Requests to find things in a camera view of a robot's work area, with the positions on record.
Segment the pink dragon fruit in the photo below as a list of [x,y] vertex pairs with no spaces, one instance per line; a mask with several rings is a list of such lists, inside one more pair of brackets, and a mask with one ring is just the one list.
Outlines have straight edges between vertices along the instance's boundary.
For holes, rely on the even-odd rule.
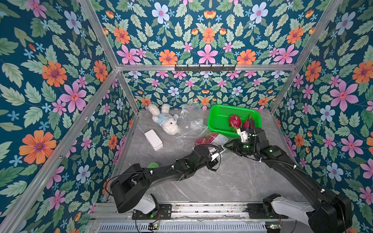
[[202,137],[199,137],[195,140],[194,146],[202,145],[202,144],[210,144],[210,145],[217,145],[216,138],[218,137],[218,133],[209,133],[207,135],[204,135]]
[[228,119],[229,127],[235,131],[242,126],[241,118],[238,115],[231,115]]
[[242,125],[242,127],[245,128],[246,130],[254,129],[255,128],[254,118],[252,116],[248,117],[247,120]]

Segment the clear zip-top bag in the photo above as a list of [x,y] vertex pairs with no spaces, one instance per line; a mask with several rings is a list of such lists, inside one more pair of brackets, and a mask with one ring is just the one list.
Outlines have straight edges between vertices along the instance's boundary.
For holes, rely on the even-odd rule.
[[205,123],[204,111],[198,104],[184,104],[178,119],[177,138],[199,138],[209,131]]
[[207,133],[202,135],[201,137],[197,138],[194,142],[194,148],[198,148],[200,145],[212,145],[212,147],[208,147],[208,149],[212,150],[214,148],[218,148],[220,150],[224,150],[223,146],[228,142],[229,138],[219,134],[219,133]]

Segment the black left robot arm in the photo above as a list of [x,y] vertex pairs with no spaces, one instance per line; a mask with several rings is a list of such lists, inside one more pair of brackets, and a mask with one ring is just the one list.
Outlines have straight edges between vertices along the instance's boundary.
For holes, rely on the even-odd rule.
[[202,144],[196,146],[191,154],[177,159],[173,164],[158,168],[143,168],[133,164],[121,175],[114,177],[110,184],[117,211],[125,213],[139,204],[147,190],[168,181],[182,181],[208,168],[216,172],[217,157],[224,151],[222,146]]

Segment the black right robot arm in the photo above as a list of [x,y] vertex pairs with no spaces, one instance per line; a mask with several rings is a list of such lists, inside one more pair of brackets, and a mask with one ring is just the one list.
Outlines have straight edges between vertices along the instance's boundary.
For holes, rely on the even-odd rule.
[[270,145],[261,128],[238,129],[239,137],[224,148],[238,156],[266,164],[288,180],[308,201],[300,204],[277,194],[266,202],[278,215],[288,216],[309,226],[315,233],[345,233],[352,226],[351,200],[322,186],[299,168],[280,147]]

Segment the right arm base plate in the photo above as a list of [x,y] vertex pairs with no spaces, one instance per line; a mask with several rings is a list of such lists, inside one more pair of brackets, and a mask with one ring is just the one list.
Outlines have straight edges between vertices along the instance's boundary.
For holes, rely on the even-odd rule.
[[278,215],[263,203],[248,203],[245,212],[249,214],[250,219],[288,219],[287,216]]

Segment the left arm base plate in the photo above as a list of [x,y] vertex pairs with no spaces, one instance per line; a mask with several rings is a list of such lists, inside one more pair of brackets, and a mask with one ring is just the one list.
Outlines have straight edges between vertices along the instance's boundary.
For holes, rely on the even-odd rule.
[[155,210],[148,214],[134,210],[132,220],[170,220],[172,216],[171,204],[160,204]]

